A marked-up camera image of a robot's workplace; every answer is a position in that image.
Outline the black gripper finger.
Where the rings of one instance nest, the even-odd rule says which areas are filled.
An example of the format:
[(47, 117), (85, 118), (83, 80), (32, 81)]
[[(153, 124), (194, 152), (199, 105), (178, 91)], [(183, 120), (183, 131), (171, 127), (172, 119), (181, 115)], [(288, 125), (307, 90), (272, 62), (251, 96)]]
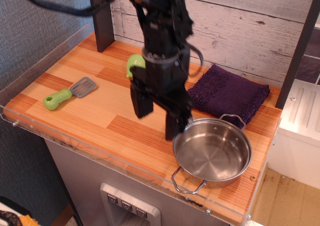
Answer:
[(130, 86), (130, 96), (133, 109), (137, 118), (143, 118), (153, 112), (154, 104), (148, 94), (135, 85)]
[(173, 140), (179, 133), (183, 132), (190, 119), (190, 110), (182, 111), (181, 114), (166, 112), (165, 139)]

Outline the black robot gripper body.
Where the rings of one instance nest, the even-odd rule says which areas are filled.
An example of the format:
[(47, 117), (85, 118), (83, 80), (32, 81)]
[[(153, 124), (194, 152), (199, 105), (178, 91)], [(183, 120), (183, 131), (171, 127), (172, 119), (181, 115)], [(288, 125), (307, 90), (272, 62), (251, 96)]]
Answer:
[(190, 110), (191, 118), (192, 101), (185, 89), (189, 65), (189, 58), (145, 60), (145, 69), (131, 67), (131, 85), (146, 92), (153, 104), (166, 111), (181, 114)]

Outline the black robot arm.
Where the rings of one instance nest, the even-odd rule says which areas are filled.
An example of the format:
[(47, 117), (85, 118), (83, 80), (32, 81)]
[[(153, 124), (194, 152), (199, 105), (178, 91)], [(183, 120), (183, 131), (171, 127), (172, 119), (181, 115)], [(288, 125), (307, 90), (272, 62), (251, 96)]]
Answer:
[(201, 52), (187, 42), (193, 21), (185, 0), (130, 0), (144, 36), (145, 67), (132, 66), (130, 95), (138, 118), (150, 114), (154, 104), (166, 110), (165, 138), (183, 132), (192, 117), (193, 102), (185, 89), (190, 52)]

